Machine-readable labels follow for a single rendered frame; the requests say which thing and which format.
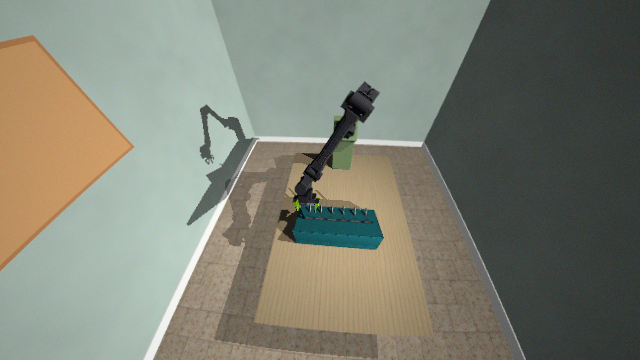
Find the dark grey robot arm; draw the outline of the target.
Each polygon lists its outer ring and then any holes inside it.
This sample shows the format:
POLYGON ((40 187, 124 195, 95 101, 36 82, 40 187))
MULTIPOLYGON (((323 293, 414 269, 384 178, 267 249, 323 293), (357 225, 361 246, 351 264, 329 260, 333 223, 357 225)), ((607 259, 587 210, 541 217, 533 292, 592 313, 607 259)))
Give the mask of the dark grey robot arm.
POLYGON ((370 88, 371 86, 364 81, 364 83, 357 89, 356 92, 350 91, 346 99, 342 103, 341 107, 345 110, 343 117, 340 119, 340 121, 337 122, 333 134, 331 135, 319 155, 315 157, 316 159, 314 158, 315 160, 313 159, 311 164, 307 166, 307 168, 303 172, 304 176, 301 177, 299 183, 295 186, 295 192, 298 194, 298 203, 301 206, 306 206, 308 199, 312 199, 312 182, 319 181, 319 179, 322 177, 322 171, 326 165, 327 160, 339 145, 341 140, 343 138, 345 139, 345 137, 349 139, 350 136, 354 136, 354 132, 356 129, 355 122, 359 120, 364 123, 374 110, 374 106, 371 105, 380 92, 375 90, 374 88, 370 88), (363 96, 366 94, 366 98, 363 98, 363 96), (354 109, 351 107, 354 107, 354 109), (358 113, 358 111, 360 111, 360 113, 358 113), (360 114, 362 115, 362 117, 360 114), (352 127, 353 124, 354 126, 352 127), (308 199, 307 195, 309 197, 308 199))

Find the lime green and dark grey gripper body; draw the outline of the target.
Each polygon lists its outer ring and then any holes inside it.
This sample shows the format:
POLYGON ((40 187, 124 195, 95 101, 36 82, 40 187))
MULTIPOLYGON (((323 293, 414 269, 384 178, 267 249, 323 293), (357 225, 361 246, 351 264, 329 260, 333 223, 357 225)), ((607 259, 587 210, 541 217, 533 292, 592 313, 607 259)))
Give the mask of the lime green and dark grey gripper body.
MULTIPOLYGON (((298 194, 294 196, 293 200, 297 200, 298 199, 298 194)), ((308 199, 307 203, 314 203, 314 204, 319 204, 319 200, 316 198, 316 193, 313 193, 312 199, 308 199), (316 199, 316 200, 315 200, 316 199)))

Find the teal wedge-shaped console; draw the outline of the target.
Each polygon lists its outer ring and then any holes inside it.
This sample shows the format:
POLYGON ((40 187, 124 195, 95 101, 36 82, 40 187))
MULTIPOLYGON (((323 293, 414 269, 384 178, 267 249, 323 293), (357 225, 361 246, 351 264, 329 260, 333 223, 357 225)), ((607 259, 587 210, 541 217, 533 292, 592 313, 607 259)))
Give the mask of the teal wedge-shaped console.
POLYGON ((343 208, 301 206, 292 230, 296 243, 376 250, 384 237, 375 210, 343 208))

